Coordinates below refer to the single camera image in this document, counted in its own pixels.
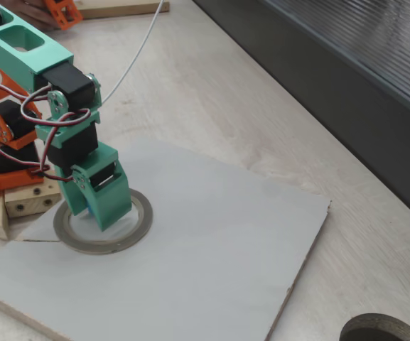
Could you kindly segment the person's hand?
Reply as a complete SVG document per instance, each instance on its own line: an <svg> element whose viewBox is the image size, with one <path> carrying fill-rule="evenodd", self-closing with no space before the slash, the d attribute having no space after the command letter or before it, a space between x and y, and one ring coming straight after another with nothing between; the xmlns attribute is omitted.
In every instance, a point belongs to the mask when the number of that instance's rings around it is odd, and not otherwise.
<svg viewBox="0 0 410 341"><path fill-rule="evenodd" d="M12 1L7 8L41 31L59 29L44 1Z"/></svg>

